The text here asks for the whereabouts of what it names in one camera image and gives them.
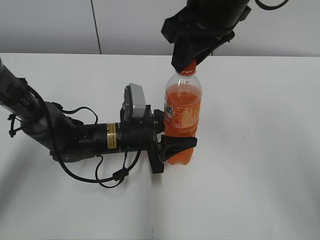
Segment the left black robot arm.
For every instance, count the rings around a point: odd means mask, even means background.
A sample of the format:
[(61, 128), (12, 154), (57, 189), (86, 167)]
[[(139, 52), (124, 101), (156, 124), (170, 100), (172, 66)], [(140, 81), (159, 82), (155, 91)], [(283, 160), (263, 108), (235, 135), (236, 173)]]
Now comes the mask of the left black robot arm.
[(1, 65), (0, 104), (10, 111), (10, 122), (19, 120), (19, 130), (63, 165), (96, 155), (146, 151), (152, 173), (158, 174), (169, 158), (197, 145), (195, 137), (165, 136), (163, 111), (151, 110), (143, 88), (134, 83), (124, 89), (120, 122), (85, 124), (60, 104), (44, 101), (24, 78)]

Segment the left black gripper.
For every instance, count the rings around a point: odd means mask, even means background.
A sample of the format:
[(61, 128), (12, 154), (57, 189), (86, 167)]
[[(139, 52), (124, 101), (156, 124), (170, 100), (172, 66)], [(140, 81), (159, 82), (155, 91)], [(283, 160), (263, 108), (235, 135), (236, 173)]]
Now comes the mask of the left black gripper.
[(132, 164), (127, 168), (129, 171), (138, 162), (142, 151), (146, 151), (153, 174), (164, 172), (164, 164), (171, 157), (185, 150), (197, 146), (196, 137), (172, 137), (161, 136), (158, 149), (157, 134), (164, 132), (164, 112), (159, 109), (151, 111), (151, 106), (147, 105), (143, 118), (131, 118), (125, 121), (124, 110), (120, 110), (119, 138), (118, 145), (121, 152), (129, 150), (137, 152)]

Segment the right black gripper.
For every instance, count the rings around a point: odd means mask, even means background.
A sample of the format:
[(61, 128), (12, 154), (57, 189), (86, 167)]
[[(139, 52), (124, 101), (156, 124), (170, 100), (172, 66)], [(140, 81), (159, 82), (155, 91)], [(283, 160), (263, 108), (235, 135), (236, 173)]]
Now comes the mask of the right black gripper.
[(201, 64), (234, 37), (234, 28), (251, 11), (248, 0), (188, 0), (174, 16), (164, 20), (161, 33), (173, 47), (171, 65), (177, 73), (194, 60)]

